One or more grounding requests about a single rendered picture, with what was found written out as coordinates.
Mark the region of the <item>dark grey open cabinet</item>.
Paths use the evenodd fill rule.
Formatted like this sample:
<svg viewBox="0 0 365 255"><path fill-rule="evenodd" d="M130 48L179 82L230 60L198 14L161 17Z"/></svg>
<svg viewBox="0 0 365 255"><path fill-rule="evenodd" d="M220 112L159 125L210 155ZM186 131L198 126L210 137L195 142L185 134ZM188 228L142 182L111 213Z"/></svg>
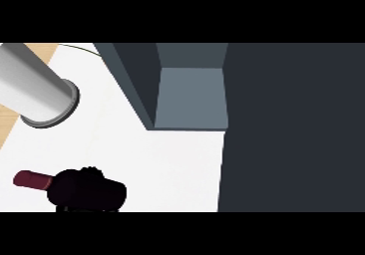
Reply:
<svg viewBox="0 0 365 255"><path fill-rule="evenodd" d="M148 130L226 129L224 43L94 47Z"/></svg>

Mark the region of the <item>white cylinder with grey base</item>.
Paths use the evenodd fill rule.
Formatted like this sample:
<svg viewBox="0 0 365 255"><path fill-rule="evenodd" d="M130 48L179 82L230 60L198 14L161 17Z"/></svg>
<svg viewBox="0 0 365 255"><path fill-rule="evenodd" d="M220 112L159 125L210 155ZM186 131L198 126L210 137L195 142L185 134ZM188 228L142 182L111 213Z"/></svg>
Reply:
<svg viewBox="0 0 365 255"><path fill-rule="evenodd" d="M23 43L0 43L0 104L32 128L56 126L80 102L75 84L62 79Z"/></svg>

